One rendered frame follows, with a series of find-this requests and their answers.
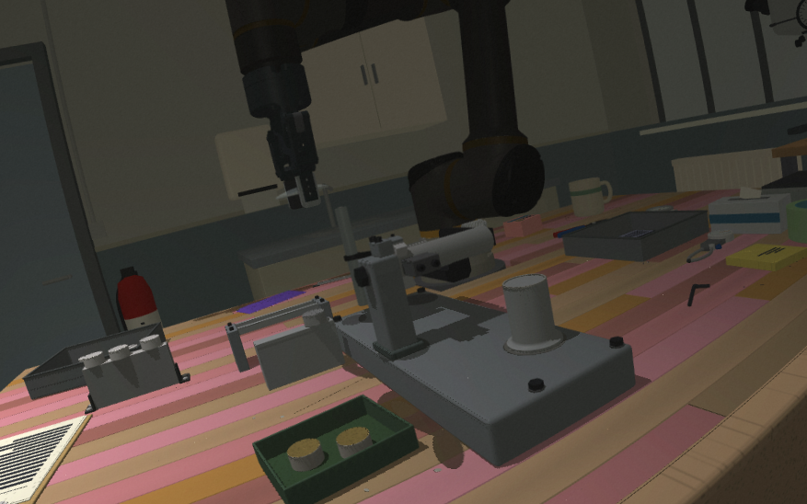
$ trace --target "green stripe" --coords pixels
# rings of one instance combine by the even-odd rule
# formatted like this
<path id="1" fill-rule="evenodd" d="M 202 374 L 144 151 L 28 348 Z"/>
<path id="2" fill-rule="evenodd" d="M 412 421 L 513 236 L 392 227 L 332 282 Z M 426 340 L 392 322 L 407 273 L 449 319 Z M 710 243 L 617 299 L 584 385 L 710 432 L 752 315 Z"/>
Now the green stripe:
<path id="1" fill-rule="evenodd" d="M 584 194 L 593 194 L 594 192 L 602 192 L 602 186 L 599 186 L 596 189 L 571 191 L 571 197 L 573 198 L 575 196 L 583 196 Z"/>

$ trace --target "striped wooden tabletop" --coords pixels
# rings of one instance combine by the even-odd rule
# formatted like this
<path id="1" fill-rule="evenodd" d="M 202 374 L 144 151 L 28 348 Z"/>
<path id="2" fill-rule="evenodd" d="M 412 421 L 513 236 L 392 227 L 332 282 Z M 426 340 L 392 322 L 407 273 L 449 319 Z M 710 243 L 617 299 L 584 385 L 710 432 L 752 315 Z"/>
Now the striped wooden tabletop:
<path id="1" fill-rule="evenodd" d="M 602 217 L 663 204 L 704 210 L 737 193 L 624 196 L 607 203 Z M 251 443 L 366 395 L 413 424 L 420 448 L 331 502 L 614 504 L 697 443 L 807 345 L 807 258 L 777 272 L 724 262 L 755 243 L 807 246 L 786 234 L 737 235 L 723 250 L 687 264 L 701 236 L 633 263 L 565 256 L 553 233 L 589 219 L 570 209 L 543 217 L 543 231 L 528 237 L 496 230 L 494 253 L 507 269 L 443 295 L 504 311 L 504 280 L 543 273 L 557 324 L 602 338 L 622 336 L 634 351 L 637 385 L 512 463 L 488 464 L 349 359 L 267 390 L 254 341 L 298 326 L 300 319 L 242 337 L 251 370 L 238 372 L 225 339 L 227 322 L 315 294 L 330 301 L 336 315 L 355 313 L 363 307 L 347 279 L 305 289 L 253 315 L 227 310 L 168 327 L 173 357 L 182 372 L 191 373 L 191 382 L 95 412 L 39 503 L 279 502 Z M 710 288 L 697 291 L 690 307 L 694 283 Z M 802 319 L 804 324 L 793 325 Z M 770 357 L 761 360 L 764 349 Z M 760 362 L 749 364 L 755 359 Z M 21 380 L 29 371 L 0 393 L 0 439 L 84 414 L 85 387 L 30 400 Z"/>

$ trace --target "blue door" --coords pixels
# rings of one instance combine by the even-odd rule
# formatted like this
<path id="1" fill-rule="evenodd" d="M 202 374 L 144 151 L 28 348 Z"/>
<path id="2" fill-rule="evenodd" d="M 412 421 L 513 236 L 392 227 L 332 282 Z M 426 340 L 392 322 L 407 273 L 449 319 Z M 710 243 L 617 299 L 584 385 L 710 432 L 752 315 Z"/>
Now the blue door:
<path id="1" fill-rule="evenodd" d="M 60 349 L 106 336 L 35 70 L 0 66 L 0 391 Z"/>

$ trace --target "purple sticky note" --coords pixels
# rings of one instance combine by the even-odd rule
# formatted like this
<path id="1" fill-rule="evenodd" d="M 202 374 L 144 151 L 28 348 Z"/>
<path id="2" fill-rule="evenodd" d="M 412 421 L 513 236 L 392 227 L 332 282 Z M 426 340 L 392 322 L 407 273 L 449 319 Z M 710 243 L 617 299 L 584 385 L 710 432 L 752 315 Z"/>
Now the purple sticky note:
<path id="1" fill-rule="evenodd" d="M 261 299 L 255 303 L 249 304 L 244 308 L 238 310 L 239 313 L 242 314 L 253 314 L 260 310 L 264 310 L 269 308 L 270 306 L 276 305 L 281 303 L 282 301 L 288 301 L 289 299 L 293 299 L 301 294 L 306 294 L 306 292 L 300 291 L 286 291 L 279 294 L 275 294 L 274 296 L 270 296 L 266 299 Z"/>

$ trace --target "pink sponge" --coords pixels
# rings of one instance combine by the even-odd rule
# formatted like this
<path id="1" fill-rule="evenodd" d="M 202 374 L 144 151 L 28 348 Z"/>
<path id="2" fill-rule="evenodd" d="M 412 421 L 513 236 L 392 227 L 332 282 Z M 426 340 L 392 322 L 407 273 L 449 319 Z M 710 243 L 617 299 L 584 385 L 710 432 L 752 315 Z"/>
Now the pink sponge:
<path id="1" fill-rule="evenodd" d="M 523 215 L 503 224 L 506 236 L 524 238 L 543 230 L 543 221 L 539 215 Z"/>

